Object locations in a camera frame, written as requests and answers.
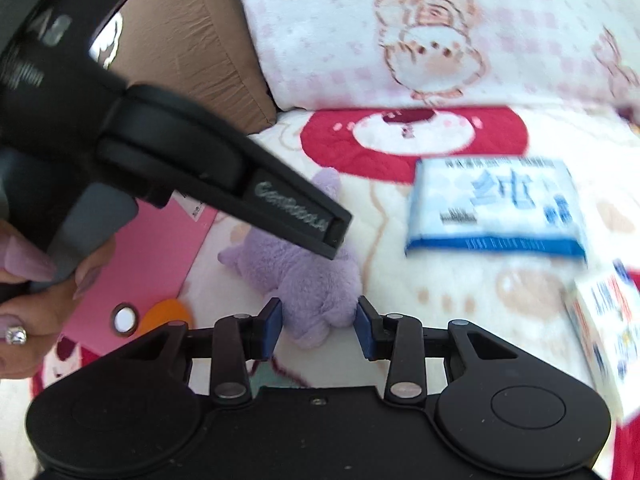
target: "bedsheet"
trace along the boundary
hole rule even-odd
[[[585,383],[586,362],[562,305],[561,293],[584,269],[581,262],[531,254],[416,251],[404,255],[407,199],[415,161],[435,155],[544,155],[562,158],[580,194],[588,261],[621,258],[640,269],[640,136],[613,110],[467,108],[292,111],[252,136],[300,173],[321,166],[340,171],[340,202],[353,215],[347,238],[355,248],[364,293],[382,314],[401,312],[445,327],[465,318]],[[204,241],[180,298],[198,326],[212,326],[263,306],[217,254],[238,243],[249,226],[220,213]],[[45,386],[95,357],[62,341],[47,357]],[[370,363],[353,330],[334,330],[320,348],[298,349],[283,332],[275,359],[252,367],[256,385],[384,385],[386,364]],[[441,360],[426,360],[430,393],[446,385]],[[206,361],[194,364],[191,387],[208,390]],[[28,381],[0,381],[0,457],[6,480],[37,471],[22,420]],[[612,443],[596,471],[610,476]]]

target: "blue and white package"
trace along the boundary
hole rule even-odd
[[[420,247],[585,258],[571,175],[564,162],[539,157],[420,160],[406,252]]]

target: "blue gripper pad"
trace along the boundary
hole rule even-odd
[[[356,308],[356,319],[353,321],[353,328],[358,336],[362,354],[366,359],[373,359],[375,343],[373,341],[371,322],[360,304]]]
[[[262,338],[262,356],[264,359],[269,359],[273,355],[280,332],[282,332],[282,302],[280,300],[271,301],[278,301],[278,304],[264,321],[264,336]]]

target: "painted fingernail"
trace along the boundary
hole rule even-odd
[[[82,298],[92,286],[95,285],[95,282],[100,278],[100,273],[102,272],[102,267],[94,267],[89,270],[78,283],[78,288],[76,289],[76,293],[74,294],[74,300],[78,300]]]
[[[0,316],[0,344],[6,343],[6,333],[10,328],[22,325],[22,320],[19,317],[10,314]]]
[[[32,282],[50,282],[56,264],[30,241],[0,232],[0,266],[7,272]]]

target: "hand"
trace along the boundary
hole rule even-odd
[[[114,240],[91,254],[65,282],[37,294],[19,296],[0,304],[0,379],[33,377],[76,306],[96,282],[113,256]],[[14,227],[0,221],[0,282],[48,282],[56,271],[53,261]],[[27,342],[9,345],[6,329],[24,327]]]

